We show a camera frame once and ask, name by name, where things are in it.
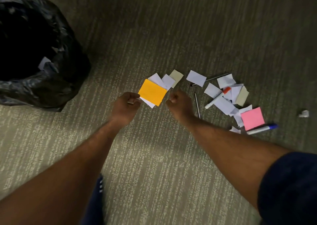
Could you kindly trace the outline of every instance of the black garbage bag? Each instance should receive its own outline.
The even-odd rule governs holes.
[[[48,0],[0,0],[0,104],[60,112],[90,63],[65,17]]]

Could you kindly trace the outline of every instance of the pen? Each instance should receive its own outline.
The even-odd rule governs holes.
[[[275,128],[278,128],[277,124],[269,124],[269,125],[266,125],[266,126],[263,126],[263,127],[260,127],[260,128],[256,128],[256,129],[247,131],[247,134],[248,135],[256,134],[256,133],[259,133],[259,132],[262,132],[262,131],[272,130],[272,129],[275,129]]]
[[[200,112],[199,112],[199,107],[198,107],[198,101],[197,101],[196,93],[195,93],[195,99],[196,99],[196,106],[197,106],[198,116],[200,118]]]
[[[228,91],[231,90],[231,87],[227,87],[222,93],[220,93],[218,96],[216,96],[215,99],[212,100],[211,103],[207,104],[205,106],[206,109],[208,109],[209,107],[211,107],[212,105],[214,105],[214,103],[220,98],[220,97],[223,97]]]
[[[206,81],[211,81],[211,80],[213,80],[213,79],[217,79],[217,78],[220,78],[220,77],[229,75],[229,74],[230,74],[230,73],[225,73],[225,74],[222,74],[222,75],[220,75],[220,76],[216,76],[216,77],[209,78],[209,79],[207,79]]]

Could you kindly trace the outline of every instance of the left hand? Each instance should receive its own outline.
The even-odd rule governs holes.
[[[118,97],[113,103],[110,120],[117,123],[120,127],[127,126],[137,114],[141,106],[141,101],[138,100],[140,95],[136,93],[125,92]]]

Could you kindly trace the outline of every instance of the fist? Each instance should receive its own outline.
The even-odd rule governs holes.
[[[175,119],[182,125],[186,126],[191,118],[195,117],[192,99],[181,90],[172,93],[170,99],[166,101],[166,105]]]
[[[127,126],[137,114],[141,106],[141,101],[138,100],[139,94],[125,92],[118,97],[113,103],[110,120],[114,121],[120,127]]]

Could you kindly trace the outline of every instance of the navy shirt sleeve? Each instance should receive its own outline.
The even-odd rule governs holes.
[[[317,224],[317,155],[291,152],[264,175],[258,209],[268,225]]]

